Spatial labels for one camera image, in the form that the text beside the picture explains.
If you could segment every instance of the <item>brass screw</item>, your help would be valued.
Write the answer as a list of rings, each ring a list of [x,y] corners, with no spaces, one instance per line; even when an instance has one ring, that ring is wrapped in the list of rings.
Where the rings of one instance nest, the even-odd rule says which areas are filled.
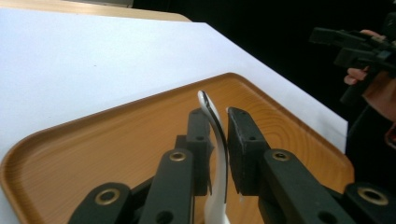
[[[99,205],[109,205],[120,197],[118,189],[104,189],[95,197],[95,202]]]

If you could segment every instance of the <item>white tabletop surface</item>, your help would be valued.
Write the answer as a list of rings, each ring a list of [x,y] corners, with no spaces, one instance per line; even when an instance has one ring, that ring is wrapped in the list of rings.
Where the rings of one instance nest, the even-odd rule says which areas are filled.
[[[31,133],[233,72],[344,152],[347,122],[206,23],[0,8],[0,159]],[[18,223],[0,190],[0,222]]]

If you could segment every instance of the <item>white spoon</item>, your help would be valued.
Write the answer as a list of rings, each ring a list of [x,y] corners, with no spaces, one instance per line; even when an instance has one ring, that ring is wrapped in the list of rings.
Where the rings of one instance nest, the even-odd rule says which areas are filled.
[[[208,196],[205,203],[205,224],[229,224],[230,221],[225,214],[228,175],[226,138],[219,113],[210,98],[204,91],[198,91],[198,100],[204,114],[209,118],[218,144],[216,148],[216,176],[213,184],[213,192],[212,195]]]

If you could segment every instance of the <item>wood grain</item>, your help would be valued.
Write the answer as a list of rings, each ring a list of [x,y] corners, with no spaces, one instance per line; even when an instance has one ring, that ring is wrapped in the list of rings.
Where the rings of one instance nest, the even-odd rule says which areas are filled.
[[[133,188],[155,175],[162,154],[173,149],[178,134],[186,134],[188,115],[199,107],[199,90],[216,105],[225,130],[226,107],[244,109],[272,148],[294,153],[321,184],[342,192],[353,181],[351,163],[339,150],[247,80],[224,74],[21,140],[0,170],[20,221],[66,223],[91,189],[106,182]],[[257,198],[240,202],[231,178],[228,194],[231,223],[262,223]],[[205,197],[196,198],[195,223],[204,223],[204,204]]]
[[[161,21],[190,21],[186,17],[176,13],[127,7],[100,6],[61,0],[2,0],[0,1],[0,7]]]

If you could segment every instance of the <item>orange tray surface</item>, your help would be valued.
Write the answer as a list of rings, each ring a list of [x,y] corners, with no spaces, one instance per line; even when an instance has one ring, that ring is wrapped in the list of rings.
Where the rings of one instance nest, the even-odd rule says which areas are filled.
[[[189,113],[205,91],[227,130],[226,107],[246,110],[272,148],[294,153],[319,182],[339,192],[353,182],[350,161],[268,95],[237,74],[223,74],[27,136],[5,156],[1,184],[22,223],[66,223],[95,187],[130,188],[155,175]],[[229,178],[231,223],[262,223],[257,198],[241,202]],[[196,197],[195,223],[204,223],[205,197]]]

